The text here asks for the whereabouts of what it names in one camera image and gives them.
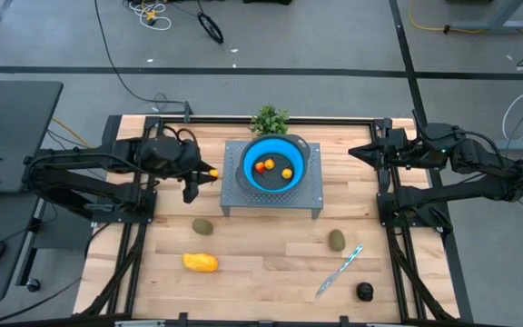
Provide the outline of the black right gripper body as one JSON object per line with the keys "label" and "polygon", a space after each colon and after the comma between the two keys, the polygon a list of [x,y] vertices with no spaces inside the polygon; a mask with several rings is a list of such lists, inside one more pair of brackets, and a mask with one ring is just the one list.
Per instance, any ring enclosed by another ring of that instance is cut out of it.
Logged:
{"label": "black right gripper body", "polygon": [[407,151],[410,140],[404,128],[388,129],[380,139],[382,165],[384,168],[405,167],[409,163]]}

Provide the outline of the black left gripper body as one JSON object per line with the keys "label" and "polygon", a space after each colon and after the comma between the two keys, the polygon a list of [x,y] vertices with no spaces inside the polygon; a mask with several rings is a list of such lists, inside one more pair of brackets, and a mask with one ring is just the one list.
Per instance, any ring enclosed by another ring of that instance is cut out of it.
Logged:
{"label": "black left gripper body", "polygon": [[177,166],[176,177],[189,173],[201,161],[200,149],[195,141],[181,140],[181,154],[175,161]]}

